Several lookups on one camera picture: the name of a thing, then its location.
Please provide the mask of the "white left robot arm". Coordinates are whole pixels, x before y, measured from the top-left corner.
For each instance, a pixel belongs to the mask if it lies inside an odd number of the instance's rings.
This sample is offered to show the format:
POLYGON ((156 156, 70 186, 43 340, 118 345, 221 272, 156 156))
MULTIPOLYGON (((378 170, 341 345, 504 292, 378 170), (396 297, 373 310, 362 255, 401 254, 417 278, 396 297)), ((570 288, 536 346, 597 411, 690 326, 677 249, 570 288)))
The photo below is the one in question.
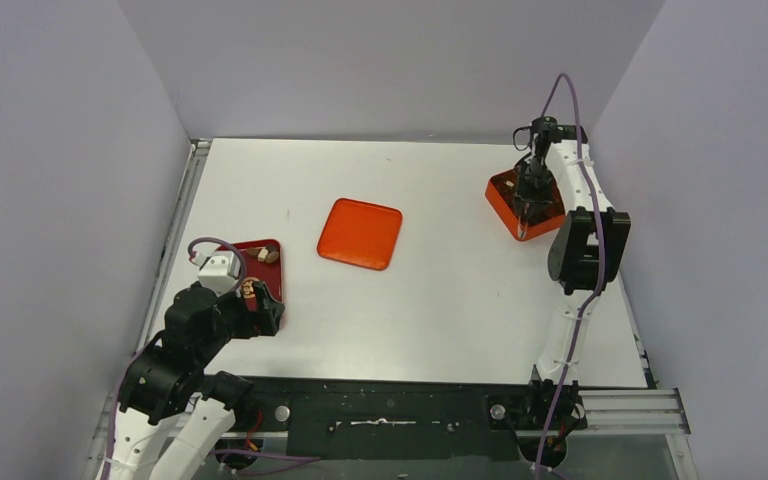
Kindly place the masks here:
POLYGON ((252 382, 205 372, 230 341, 277 334, 283 304, 263 281, 251 295, 195 282, 174 296, 116 389, 99 478, 189 479, 225 432, 262 420, 252 382))

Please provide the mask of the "pink silicone tongs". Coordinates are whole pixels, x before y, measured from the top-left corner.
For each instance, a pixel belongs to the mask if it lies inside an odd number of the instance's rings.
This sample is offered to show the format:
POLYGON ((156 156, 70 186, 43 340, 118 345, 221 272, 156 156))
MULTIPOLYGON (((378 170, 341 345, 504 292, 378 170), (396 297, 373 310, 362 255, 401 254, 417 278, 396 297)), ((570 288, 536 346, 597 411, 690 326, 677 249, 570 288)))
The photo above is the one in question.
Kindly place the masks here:
POLYGON ((517 227, 517 236, 520 241, 526 241, 529 231, 529 224, 528 224, 528 215, 525 210, 521 212, 521 215, 518 217, 518 227, 517 227))

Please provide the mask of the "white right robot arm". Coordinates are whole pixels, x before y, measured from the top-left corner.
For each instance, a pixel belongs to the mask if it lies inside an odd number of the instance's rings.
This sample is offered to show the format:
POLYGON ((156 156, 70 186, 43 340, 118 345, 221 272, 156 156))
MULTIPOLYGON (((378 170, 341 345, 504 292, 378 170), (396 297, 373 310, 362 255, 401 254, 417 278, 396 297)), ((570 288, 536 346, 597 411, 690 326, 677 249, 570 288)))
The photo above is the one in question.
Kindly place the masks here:
POLYGON ((525 238, 554 210, 562 214, 547 257, 560 304, 535 369, 542 381, 562 387, 577 380, 581 344, 598 299, 618 274, 631 219, 604 193, 581 127, 540 116, 526 130, 527 151, 513 169, 517 235, 525 238))

